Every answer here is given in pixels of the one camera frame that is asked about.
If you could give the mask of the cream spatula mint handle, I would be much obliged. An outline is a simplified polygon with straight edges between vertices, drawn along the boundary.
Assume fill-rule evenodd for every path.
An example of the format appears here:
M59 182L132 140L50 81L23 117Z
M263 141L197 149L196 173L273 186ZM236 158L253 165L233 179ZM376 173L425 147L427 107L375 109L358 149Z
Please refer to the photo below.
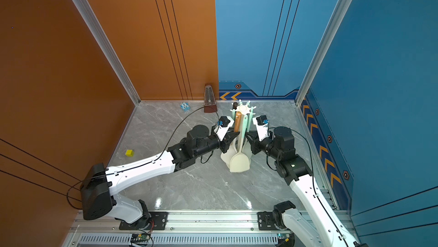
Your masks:
M221 146L224 154L233 156L236 153L236 137L238 133L235 131L235 129L237 123L231 116L227 116L227 120L227 132L224 135Z

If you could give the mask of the cream spatula wooden handle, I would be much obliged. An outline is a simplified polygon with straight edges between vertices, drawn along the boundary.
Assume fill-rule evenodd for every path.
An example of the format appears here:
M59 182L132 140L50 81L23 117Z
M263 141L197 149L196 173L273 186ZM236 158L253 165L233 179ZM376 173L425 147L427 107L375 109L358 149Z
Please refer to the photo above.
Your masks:
M230 172L241 173L248 171L250 168L250 162L248 157L243 153L243 146L245 142L245 133L248 125L248 116L243 115L242 126L241 126L241 136L239 143L239 150L233 158L230 160Z

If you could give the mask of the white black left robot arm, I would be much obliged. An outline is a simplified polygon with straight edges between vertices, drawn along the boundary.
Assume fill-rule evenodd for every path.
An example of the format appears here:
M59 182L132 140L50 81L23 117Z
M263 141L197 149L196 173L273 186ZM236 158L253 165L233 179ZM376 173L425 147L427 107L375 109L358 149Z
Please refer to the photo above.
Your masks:
M214 150L227 152L239 134L230 127L209 131L207 126L197 125L178 144L161 154L121 166L92 166L80 186L83 219L113 217L131 229L148 227L152 215L146 203L127 198L121 192L156 176L190 167L197 158Z

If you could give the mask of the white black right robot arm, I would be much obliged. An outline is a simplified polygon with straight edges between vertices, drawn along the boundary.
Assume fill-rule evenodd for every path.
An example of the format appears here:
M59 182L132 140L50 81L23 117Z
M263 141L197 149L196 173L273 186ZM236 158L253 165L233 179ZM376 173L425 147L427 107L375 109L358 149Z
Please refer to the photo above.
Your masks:
M306 247L361 247L363 243L342 224L323 196L312 165L295 152L292 129L262 129L262 134L245 134L253 154L264 152L274 159L276 171L299 198L310 220L305 220L296 206L284 201L274 206L273 217L280 229L292 231Z

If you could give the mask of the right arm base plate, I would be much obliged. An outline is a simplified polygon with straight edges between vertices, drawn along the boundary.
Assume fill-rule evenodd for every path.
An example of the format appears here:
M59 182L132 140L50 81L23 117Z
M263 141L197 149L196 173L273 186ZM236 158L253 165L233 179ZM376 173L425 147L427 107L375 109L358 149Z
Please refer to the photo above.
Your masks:
M279 213L275 212L257 212L257 223L260 231L282 231L283 226Z

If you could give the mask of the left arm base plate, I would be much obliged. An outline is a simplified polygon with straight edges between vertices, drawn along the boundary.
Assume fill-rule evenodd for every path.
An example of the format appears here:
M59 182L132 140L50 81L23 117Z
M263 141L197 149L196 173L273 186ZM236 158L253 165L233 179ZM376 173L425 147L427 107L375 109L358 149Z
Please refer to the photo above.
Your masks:
M121 221L119 225L119 230L142 230L142 231L163 231L168 220L168 212L150 212L150 218L140 218L133 224L128 224L125 221Z

